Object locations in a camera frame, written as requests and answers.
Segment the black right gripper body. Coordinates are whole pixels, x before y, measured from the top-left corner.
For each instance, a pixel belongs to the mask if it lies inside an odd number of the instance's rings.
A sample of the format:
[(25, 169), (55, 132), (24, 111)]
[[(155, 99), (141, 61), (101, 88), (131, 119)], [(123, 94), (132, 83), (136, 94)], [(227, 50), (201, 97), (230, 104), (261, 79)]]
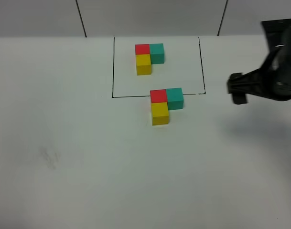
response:
[(272, 94), (291, 99), (291, 19), (263, 21), (269, 52), (273, 54), (268, 70)]

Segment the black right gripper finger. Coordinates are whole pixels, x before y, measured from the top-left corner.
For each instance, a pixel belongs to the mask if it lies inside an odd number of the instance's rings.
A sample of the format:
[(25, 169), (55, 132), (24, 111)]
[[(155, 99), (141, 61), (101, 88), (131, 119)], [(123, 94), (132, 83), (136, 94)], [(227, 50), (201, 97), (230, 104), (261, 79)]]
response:
[(227, 91), (234, 104), (247, 104), (247, 95), (274, 99), (269, 89), (268, 76), (261, 69), (247, 74), (233, 73), (227, 81)]

